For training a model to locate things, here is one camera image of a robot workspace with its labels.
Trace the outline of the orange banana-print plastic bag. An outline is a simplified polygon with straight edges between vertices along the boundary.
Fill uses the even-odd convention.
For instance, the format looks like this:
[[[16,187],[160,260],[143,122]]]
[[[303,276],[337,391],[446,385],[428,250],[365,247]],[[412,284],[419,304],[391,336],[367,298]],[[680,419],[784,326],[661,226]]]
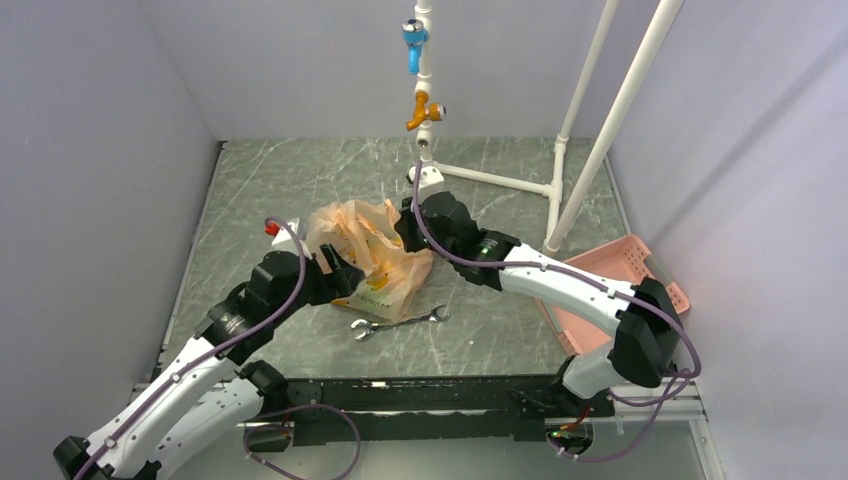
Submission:
[[[388,199],[334,202],[308,218],[306,245],[330,244],[348,264],[364,273],[354,292],[335,299],[335,307],[356,310],[397,324],[408,318],[415,294],[428,277],[433,254],[407,252],[395,224],[401,219]]]

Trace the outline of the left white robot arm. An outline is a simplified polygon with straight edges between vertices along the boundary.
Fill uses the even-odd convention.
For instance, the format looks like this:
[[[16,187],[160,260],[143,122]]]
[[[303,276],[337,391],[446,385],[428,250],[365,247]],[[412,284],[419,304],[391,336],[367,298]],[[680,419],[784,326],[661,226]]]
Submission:
[[[122,412],[54,449],[63,476],[163,479],[234,424],[279,417],[297,394],[282,373],[252,355],[300,308],[348,297],[364,277],[330,245],[318,255],[269,252]]]

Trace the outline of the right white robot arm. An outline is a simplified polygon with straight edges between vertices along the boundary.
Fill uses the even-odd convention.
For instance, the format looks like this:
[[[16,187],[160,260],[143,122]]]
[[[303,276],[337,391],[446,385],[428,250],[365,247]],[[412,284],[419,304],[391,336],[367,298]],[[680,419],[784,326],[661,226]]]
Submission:
[[[660,385],[683,328],[665,287],[610,279],[555,261],[499,231],[479,227],[449,192],[421,203],[407,197],[395,224],[408,252],[429,249],[467,282],[526,295],[588,321],[608,339],[566,360],[551,388],[557,411],[574,415],[589,399],[630,382]]]

